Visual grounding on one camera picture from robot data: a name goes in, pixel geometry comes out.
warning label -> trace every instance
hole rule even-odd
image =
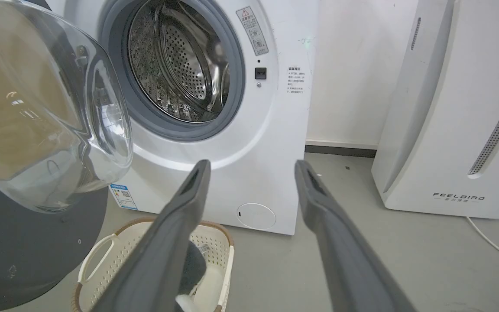
[[[303,94],[303,86],[305,84],[305,72],[301,67],[288,67],[288,85],[286,93]]]
[[[130,195],[129,190],[125,185],[111,184],[109,189],[121,207],[138,210],[132,199],[132,195]]]
[[[251,7],[243,8],[241,10],[236,11],[242,25],[246,29],[246,32],[249,37],[249,41],[251,41],[253,46],[253,51],[255,55],[263,55],[269,52],[269,48],[267,47],[267,42],[265,42],[265,37],[261,32],[261,27],[257,22],[257,18],[253,14]]]

energy label sticker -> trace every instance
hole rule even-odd
[[[119,206],[127,209],[134,209],[136,211],[138,210],[126,185],[111,184],[109,188],[117,200],[117,203],[119,203]]]

white cable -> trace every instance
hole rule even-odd
[[[473,228],[475,229],[475,231],[477,231],[477,233],[479,233],[479,235],[481,235],[483,237],[483,239],[485,239],[485,241],[487,241],[489,244],[492,245],[492,247],[494,247],[497,251],[499,251],[499,247],[496,246],[496,244],[494,244],[493,241],[491,241],[488,237],[486,237],[486,235],[484,235],[482,233],[482,231],[475,225],[475,223],[473,223],[473,220],[471,220],[470,217],[465,217],[465,218],[473,226]]]

white plastic basket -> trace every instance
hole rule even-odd
[[[82,262],[78,274],[78,284],[72,301],[73,312],[91,310],[154,220],[155,218],[134,220],[95,244]],[[204,244],[210,247],[210,250],[204,253],[207,271],[195,294],[191,296],[194,306],[199,312],[224,312],[234,261],[232,237],[222,225],[203,221],[192,232],[190,240],[198,247]],[[86,271],[93,257],[109,241],[111,246],[103,259],[87,276]]]

baseboard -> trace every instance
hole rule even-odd
[[[346,148],[346,147],[332,147],[332,146],[305,146],[306,153],[315,154],[333,154],[341,156],[354,156],[354,157],[366,157],[375,158],[376,150],[374,149],[363,149],[363,148]]]
[[[309,146],[328,146],[328,147],[341,147],[341,148],[359,148],[364,150],[376,150],[378,144],[360,144],[360,143],[344,143],[329,140],[307,139],[305,144]]]

